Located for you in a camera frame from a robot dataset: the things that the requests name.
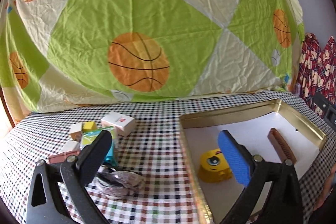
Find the metal screw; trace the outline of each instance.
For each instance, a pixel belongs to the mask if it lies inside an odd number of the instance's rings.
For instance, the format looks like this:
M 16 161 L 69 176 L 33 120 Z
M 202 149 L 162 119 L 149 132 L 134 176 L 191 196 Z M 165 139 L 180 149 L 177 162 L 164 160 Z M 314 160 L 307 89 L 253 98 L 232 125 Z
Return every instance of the metal screw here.
M 291 160 L 285 160 L 285 164 L 287 165 L 287 166 L 292 166 L 293 165 L 293 162 L 291 161 Z
M 74 162 L 76 159 L 77 159 L 76 156 L 71 155 L 71 156 L 67 157 L 67 162 Z
M 254 155 L 253 160 L 256 161 L 256 162 L 261 162 L 261 161 L 263 161 L 263 157 L 260 156 L 260 155 Z
M 39 161 L 36 163 L 37 166 L 42 166 L 43 164 L 44 164 L 44 160 L 39 160 Z

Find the brown comb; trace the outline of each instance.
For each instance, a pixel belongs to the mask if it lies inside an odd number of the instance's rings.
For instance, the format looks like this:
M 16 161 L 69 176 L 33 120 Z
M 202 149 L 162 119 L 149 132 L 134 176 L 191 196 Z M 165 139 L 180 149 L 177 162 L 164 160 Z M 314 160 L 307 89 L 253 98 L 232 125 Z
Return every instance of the brown comb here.
M 291 160 L 293 164 L 297 162 L 293 151 L 278 130 L 271 128 L 267 137 L 277 152 L 281 162 L 284 162 L 285 160 Z

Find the blue gripper pad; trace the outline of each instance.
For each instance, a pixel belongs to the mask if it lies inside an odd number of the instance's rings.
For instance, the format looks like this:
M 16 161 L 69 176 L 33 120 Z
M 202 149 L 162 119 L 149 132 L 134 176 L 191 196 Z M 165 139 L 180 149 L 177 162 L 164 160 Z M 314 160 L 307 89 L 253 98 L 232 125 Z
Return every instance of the blue gripper pad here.
M 240 153 L 239 144 L 227 130 L 222 130 L 219 133 L 217 143 L 224 158 L 229 164 L 236 181 L 247 187 L 251 180 L 250 166 Z

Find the toy pile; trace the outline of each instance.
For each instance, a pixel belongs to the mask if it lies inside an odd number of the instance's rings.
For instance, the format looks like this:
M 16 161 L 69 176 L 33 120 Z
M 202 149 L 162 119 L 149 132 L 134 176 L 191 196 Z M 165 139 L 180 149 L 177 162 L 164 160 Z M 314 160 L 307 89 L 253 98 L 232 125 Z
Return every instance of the toy pile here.
M 57 155 L 49 156 L 49 163 L 63 162 L 70 155 L 78 156 L 85 146 L 92 144 L 102 130 L 107 130 L 112 136 L 111 147 L 93 183 L 110 199 L 133 195 L 143 188 L 144 179 L 138 173 L 118 168 L 118 135 L 125 137 L 134 131 L 136 120 L 112 111 L 101 119 L 101 125 L 102 128 L 97 128 L 94 121 L 72 124 L 68 132 L 72 140 L 66 142 Z

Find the checkered tablecloth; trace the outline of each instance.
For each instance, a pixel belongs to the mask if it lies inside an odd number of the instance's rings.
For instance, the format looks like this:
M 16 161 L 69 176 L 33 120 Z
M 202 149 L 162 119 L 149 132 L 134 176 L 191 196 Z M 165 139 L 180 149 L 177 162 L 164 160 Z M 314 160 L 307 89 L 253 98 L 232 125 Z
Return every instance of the checkered tablecloth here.
M 185 113 L 220 109 L 270 99 L 282 99 L 306 115 L 328 135 L 328 141 L 300 180 L 307 222 L 315 199 L 336 161 L 336 134 L 302 99 L 288 93 L 262 92 L 220 98 L 154 103 L 92 106 L 59 113 L 33 113 L 0 141 L 0 196 L 20 223 L 26 222 L 26 203 L 35 163 L 56 154 L 69 139 L 70 124 L 96 121 L 110 111 L 137 119 L 137 129 L 120 138 L 119 164 L 139 171 L 146 187 L 134 197 L 113 201 L 93 185 L 86 188 L 110 223 L 197 223 L 192 189 L 179 145 L 179 117 Z M 75 207 L 61 185 L 70 215 L 81 223 Z

